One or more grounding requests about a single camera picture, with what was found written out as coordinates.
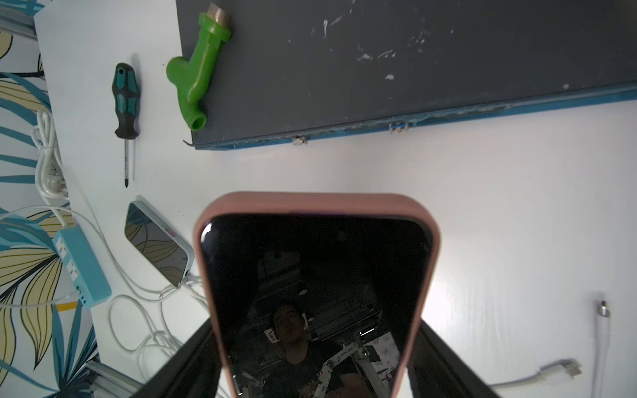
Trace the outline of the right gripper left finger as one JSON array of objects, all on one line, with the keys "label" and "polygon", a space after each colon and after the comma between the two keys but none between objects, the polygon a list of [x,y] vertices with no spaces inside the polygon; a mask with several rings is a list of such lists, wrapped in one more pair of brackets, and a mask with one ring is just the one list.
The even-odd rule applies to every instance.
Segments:
[{"label": "right gripper left finger", "polygon": [[132,398],[214,398],[221,371],[217,340],[207,321]]}]

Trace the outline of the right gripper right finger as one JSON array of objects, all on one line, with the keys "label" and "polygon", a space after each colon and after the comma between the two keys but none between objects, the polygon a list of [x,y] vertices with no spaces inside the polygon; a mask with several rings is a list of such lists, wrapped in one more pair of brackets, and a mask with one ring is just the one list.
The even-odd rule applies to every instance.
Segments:
[{"label": "right gripper right finger", "polygon": [[407,367],[415,398],[498,398],[425,323],[415,338]]}]

